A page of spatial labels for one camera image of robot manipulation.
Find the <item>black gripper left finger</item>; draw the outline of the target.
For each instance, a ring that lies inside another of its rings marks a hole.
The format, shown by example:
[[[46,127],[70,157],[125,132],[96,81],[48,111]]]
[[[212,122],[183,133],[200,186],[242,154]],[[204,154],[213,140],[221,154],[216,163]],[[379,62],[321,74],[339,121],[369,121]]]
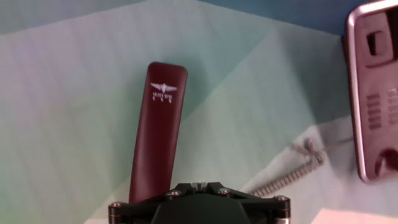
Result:
[[[109,224],[151,223],[158,208],[173,199],[201,192],[201,183],[182,183],[139,203],[112,202],[108,205]]]

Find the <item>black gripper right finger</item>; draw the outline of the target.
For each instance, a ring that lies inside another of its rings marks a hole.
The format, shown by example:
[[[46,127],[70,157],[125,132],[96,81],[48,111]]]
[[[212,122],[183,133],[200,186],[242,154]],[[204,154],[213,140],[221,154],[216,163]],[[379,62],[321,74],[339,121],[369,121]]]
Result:
[[[200,192],[239,202],[251,223],[291,224],[290,198],[284,195],[261,198],[225,187],[220,182],[202,182]]]

